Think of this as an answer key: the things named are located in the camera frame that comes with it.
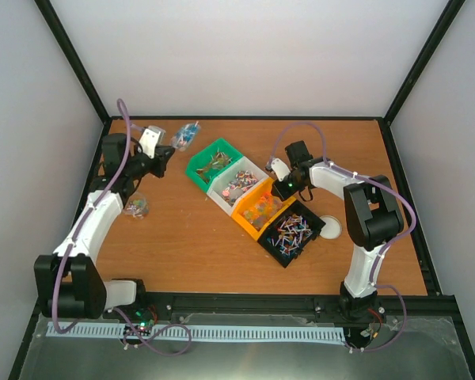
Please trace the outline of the orange candy bin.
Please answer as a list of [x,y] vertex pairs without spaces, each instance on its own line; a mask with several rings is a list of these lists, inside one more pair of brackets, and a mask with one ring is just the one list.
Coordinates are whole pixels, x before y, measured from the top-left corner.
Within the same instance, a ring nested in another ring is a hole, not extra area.
[[284,201],[273,196],[273,182],[272,178],[267,178],[247,191],[231,214],[254,241],[296,200],[293,196]]

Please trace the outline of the black candy bin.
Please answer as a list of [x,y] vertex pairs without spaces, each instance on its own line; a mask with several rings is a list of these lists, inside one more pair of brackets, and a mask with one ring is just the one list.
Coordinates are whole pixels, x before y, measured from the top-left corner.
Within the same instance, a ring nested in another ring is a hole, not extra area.
[[325,226],[320,217],[295,200],[267,226],[258,244],[286,268],[308,243],[319,237]]

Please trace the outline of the metal scoop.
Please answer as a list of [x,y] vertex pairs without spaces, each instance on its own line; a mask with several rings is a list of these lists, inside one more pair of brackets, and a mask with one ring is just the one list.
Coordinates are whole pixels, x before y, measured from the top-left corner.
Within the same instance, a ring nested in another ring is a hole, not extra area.
[[200,124],[198,121],[195,123],[187,123],[171,138],[170,145],[176,150],[185,151],[193,143],[199,131]]

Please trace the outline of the white jar lid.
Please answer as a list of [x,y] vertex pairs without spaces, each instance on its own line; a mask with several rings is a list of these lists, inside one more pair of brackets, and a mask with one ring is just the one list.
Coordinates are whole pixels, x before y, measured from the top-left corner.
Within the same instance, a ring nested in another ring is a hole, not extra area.
[[322,215],[320,220],[325,223],[319,236],[326,240],[337,239],[342,233],[340,221],[331,215]]

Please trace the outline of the clear plastic jar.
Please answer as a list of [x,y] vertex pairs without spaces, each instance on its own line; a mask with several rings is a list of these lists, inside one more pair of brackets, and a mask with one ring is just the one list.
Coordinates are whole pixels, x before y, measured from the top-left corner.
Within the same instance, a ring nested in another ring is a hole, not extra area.
[[146,197],[136,192],[126,202],[123,213],[133,219],[144,219],[149,214],[149,204]]

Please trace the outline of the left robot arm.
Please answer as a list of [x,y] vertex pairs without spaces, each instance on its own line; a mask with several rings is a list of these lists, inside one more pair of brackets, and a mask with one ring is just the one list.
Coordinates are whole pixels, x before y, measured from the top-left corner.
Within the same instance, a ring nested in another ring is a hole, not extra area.
[[175,149],[163,145],[164,130],[148,127],[139,139],[106,135],[102,159],[89,186],[85,207],[72,230],[51,255],[34,264],[40,310],[45,317],[93,319],[120,306],[129,317],[143,317],[149,299],[138,279],[105,282],[96,268],[101,246],[115,219],[147,175],[161,178]]

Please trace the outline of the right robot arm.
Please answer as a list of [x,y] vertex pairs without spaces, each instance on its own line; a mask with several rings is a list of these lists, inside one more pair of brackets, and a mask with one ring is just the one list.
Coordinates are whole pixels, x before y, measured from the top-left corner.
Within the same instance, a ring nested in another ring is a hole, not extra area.
[[347,232],[353,242],[351,264],[340,285],[340,313],[354,321],[372,307],[377,280],[390,243],[404,229],[397,194],[383,175],[366,177],[328,158],[313,158],[303,141],[286,147],[289,164],[271,156],[267,169],[276,180],[272,195],[285,200],[296,192],[321,188],[344,201]]

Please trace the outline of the white candy bin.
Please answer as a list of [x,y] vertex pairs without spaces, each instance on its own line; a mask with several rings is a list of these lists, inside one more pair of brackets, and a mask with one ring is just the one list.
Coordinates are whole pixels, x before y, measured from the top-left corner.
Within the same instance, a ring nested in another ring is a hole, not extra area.
[[207,190],[207,196],[227,215],[232,215],[245,195],[267,177],[265,171],[243,156],[214,178]]

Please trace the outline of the green candy bin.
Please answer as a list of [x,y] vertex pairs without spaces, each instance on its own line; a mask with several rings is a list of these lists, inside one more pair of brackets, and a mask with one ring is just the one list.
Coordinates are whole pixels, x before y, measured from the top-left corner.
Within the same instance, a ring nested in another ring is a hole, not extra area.
[[185,174],[206,192],[219,174],[242,157],[243,154],[225,139],[216,139],[189,160]]

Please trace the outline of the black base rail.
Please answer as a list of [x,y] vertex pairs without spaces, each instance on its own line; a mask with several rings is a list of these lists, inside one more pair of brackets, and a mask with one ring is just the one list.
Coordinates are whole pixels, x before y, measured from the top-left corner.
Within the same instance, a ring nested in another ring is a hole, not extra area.
[[[141,306],[119,306],[133,321],[138,321],[140,309],[151,308],[159,321],[178,321],[189,314],[236,314],[236,315],[286,315],[302,317],[317,323],[349,325],[370,320],[367,311],[378,311],[381,306],[385,315],[401,317],[401,303],[397,296],[378,296],[374,306],[366,306],[356,312],[356,317],[342,317],[337,295],[273,295],[273,294],[204,294],[147,292]],[[403,296],[407,317],[451,316],[461,319],[454,296]]]

